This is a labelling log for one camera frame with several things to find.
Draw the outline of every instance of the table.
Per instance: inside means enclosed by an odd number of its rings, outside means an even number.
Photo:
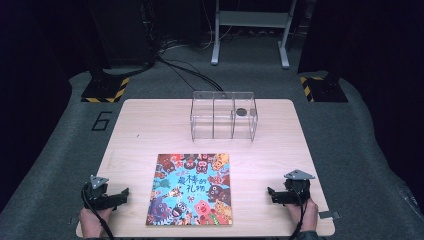
[[[130,99],[123,104],[97,176],[109,178],[108,194],[130,189],[128,203],[112,213],[116,237],[276,237],[295,228],[288,210],[274,204],[267,187],[285,191],[294,169],[316,176],[311,196],[328,211],[319,177],[293,103],[257,99],[255,139],[196,139],[190,132],[191,99]],[[225,152],[230,155],[233,225],[146,226],[159,153]],[[318,234],[334,234],[333,220],[319,219]],[[80,225],[77,235],[81,236]]]
[[[216,0],[215,10],[215,43],[212,52],[212,65],[218,65],[220,36],[219,26],[251,26],[251,27],[273,27],[284,28],[283,37],[278,41],[281,65],[284,69],[289,69],[286,43],[289,35],[291,22],[297,0],[291,0],[290,10],[286,13],[274,12],[244,12],[244,11],[221,11],[219,0]]]

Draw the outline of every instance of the metal leg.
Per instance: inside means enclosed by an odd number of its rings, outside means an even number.
[[[297,0],[292,0],[292,3],[290,5],[290,12],[287,15],[286,26],[284,27],[283,38],[281,39],[281,41],[278,41],[278,47],[280,49],[281,65],[283,66],[284,69],[290,68],[289,59],[287,57],[286,44],[287,44],[287,37],[290,32],[291,22],[293,19],[294,8],[296,7],[296,2]]]
[[[212,65],[218,65],[218,58],[219,58],[219,0],[216,0],[216,11],[215,11],[215,43],[213,45],[213,52],[212,52]]]

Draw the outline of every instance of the hand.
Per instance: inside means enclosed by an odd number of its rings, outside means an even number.
[[[295,224],[300,221],[300,206],[296,206],[294,204],[286,204],[289,209],[290,216]],[[305,208],[305,215],[303,216],[303,224],[300,229],[301,232],[304,231],[316,231],[317,223],[318,223],[318,205],[309,198],[303,207]]]
[[[101,218],[107,223],[113,208],[97,211]],[[84,238],[99,238],[103,234],[103,227],[99,219],[90,209],[82,208],[80,211],[80,222],[82,236]]]

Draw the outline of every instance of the clear acrylic organizer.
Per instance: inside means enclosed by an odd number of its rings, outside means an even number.
[[[250,139],[258,123],[253,92],[195,91],[191,105],[195,139]]]

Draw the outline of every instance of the children's picture book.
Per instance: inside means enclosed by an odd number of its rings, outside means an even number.
[[[226,153],[159,154],[146,225],[231,225]]]

